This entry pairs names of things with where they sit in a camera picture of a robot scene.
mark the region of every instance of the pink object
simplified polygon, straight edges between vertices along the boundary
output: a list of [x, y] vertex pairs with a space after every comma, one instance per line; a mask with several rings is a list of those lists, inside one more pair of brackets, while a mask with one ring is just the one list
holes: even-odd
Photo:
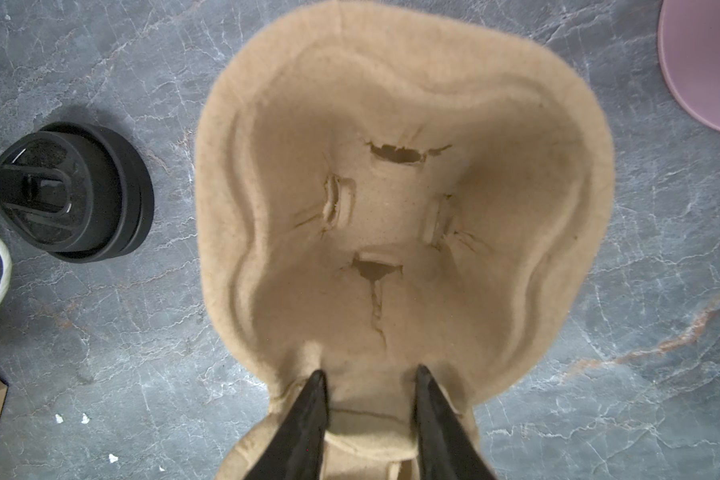
[[720, 0], [664, 0], [659, 63], [680, 105], [720, 131]]

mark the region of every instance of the marble countertop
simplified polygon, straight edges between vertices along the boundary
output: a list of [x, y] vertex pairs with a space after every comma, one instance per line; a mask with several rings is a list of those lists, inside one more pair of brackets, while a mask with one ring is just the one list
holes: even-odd
[[[0, 309], [0, 479], [212, 478], [264, 416], [264, 385], [202, 304], [192, 144], [214, 78], [298, 4], [0, 2], [0, 152], [52, 120], [88, 120], [137, 146], [156, 191], [144, 245], [96, 264], [42, 254], [0, 219], [16, 260]], [[546, 357], [475, 409], [482, 453], [513, 480], [720, 480], [720, 133], [667, 91], [660, 3], [402, 4], [546, 44], [614, 132], [600, 253]]]

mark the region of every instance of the gray marble surface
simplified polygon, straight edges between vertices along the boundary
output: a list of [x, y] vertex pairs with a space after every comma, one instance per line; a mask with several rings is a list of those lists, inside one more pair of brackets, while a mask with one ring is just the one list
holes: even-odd
[[[546, 357], [476, 408], [483, 454], [508, 479], [720, 480], [720, 134], [664, 85], [660, 3], [404, 4], [546, 44], [595, 90], [616, 143], [600, 254]], [[0, 479], [211, 478], [263, 417], [264, 385], [203, 308], [192, 142], [215, 76], [297, 5], [0, 2], [0, 152], [52, 120], [93, 121], [134, 142], [156, 190], [144, 245], [97, 264], [33, 250], [0, 219], [16, 259]]]

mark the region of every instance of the pink plate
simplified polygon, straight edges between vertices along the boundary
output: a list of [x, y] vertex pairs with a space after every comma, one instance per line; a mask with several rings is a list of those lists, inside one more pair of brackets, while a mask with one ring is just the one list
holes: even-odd
[[664, 0], [659, 63], [680, 105], [720, 130], [720, 0]]

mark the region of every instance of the brown cup carrier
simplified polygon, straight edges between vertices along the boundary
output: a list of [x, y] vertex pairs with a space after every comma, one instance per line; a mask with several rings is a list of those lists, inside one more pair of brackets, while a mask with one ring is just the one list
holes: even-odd
[[364, 2], [255, 36], [202, 112], [202, 286], [269, 414], [217, 478], [256, 463], [315, 370], [323, 478], [418, 478], [426, 365], [462, 427], [546, 352], [614, 192], [585, 82], [531, 41]]

